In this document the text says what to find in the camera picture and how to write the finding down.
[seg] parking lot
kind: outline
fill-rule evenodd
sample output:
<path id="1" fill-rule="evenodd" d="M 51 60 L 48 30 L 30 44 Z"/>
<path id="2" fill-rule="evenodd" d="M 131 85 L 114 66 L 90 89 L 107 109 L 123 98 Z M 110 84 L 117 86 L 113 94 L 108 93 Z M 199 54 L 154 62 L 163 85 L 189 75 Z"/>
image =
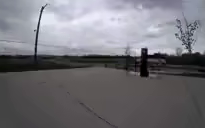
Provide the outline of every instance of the parking lot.
<path id="1" fill-rule="evenodd" d="M 205 78 L 109 68 L 0 74 L 0 128 L 204 128 Z"/>

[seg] treeline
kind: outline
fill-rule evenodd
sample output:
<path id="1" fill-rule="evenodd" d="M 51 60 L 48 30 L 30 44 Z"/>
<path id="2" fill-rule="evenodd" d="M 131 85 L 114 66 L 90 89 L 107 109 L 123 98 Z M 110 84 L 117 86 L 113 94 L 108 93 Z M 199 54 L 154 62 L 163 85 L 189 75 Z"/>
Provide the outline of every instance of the treeline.
<path id="1" fill-rule="evenodd" d="M 32 59 L 31 55 L 0 55 L 0 59 Z M 69 59 L 74 62 L 80 63 L 125 63 L 126 58 L 134 62 L 135 58 L 139 56 L 125 56 L 125 55 L 83 55 L 83 56 L 52 56 L 52 55 L 39 55 L 39 59 L 54 59 L 62 58 Z M 167 64 L 171 65 L 196 65 L 205 66 L 205 55 L 201 53 L 182 54 L 181 56 L 168 55 L 166 53 L 155 53 L 149 55 L 149 58 L 163 58 L 166 59 Z"/>

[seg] dark post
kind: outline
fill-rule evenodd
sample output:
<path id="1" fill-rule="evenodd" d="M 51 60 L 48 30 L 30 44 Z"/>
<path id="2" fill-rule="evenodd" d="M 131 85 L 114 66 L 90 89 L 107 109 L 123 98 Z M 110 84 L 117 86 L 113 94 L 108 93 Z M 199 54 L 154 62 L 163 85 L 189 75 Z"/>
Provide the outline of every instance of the dark post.
<path id="1" fill-rule="evenodd" d="M 141 49 L 141 65 L 140 65 L 140 76 L 141 77 L 148 77 L 148 49 L 142 48 Z"/>
<path id="2" fill-rule="evenodd" d="M 39 20 L 38 20 L 38 24 L 37 24 L 36 38 L 35 38 L 35 47 L 34 47 L 34 62 L 35 62 L 35 64 L 37 64 L 37 44 L 38 44 L 39 28 L 40 28 L 40 24 L 41 24 L 41 17 L 42 17 L 42 13 L 43 13 L 43 11 L 44 11 L 44 8 L 45 8 L 47 5 L 48 5 L 48 4 L 46 4 L 45 6 L 42 6 L 42 7 L 41 7 L 40 16 L 39 16 Z"/>

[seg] pavement crack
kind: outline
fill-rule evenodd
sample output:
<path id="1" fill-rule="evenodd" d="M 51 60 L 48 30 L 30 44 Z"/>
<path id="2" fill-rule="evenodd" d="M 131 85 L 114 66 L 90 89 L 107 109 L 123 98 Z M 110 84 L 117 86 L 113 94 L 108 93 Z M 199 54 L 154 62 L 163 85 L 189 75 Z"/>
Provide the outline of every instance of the pavement crack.
<path id="1" fill-rule="evenodd" d="M 99 118 L 100 120 L 102 120 L 103 122 L 105 122 L 106 124 L 110 125 L 113 128 L 118 128 L 118 126 L 110 123 L 109 121 L 107 121 L 105 118 L 101 117 L 100 115 L 98 115 L 96 112 L 93 111 L 92 108 L 90 108 L 89 106 L 87 106 L 86 104 L 84 104 L 83 102 L 79 101 L 79 104 L 85 108 L 87 111 L 89 111 L 90 113 L 92 113 L 94 116 L 96 116 L 97 118 Z"/>

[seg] sign post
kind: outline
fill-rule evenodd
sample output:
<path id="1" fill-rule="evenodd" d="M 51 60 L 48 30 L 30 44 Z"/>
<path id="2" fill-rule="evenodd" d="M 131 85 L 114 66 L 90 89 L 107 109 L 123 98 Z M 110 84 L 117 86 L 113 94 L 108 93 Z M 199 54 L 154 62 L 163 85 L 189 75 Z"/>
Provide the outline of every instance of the sign post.
<path id="1" fill-rule="evenodd" d="M 140 76 L 141 77 L 148 77 L 148 49 L 142 48 L 141 49 L 141 64 L 140 64 Z"/>

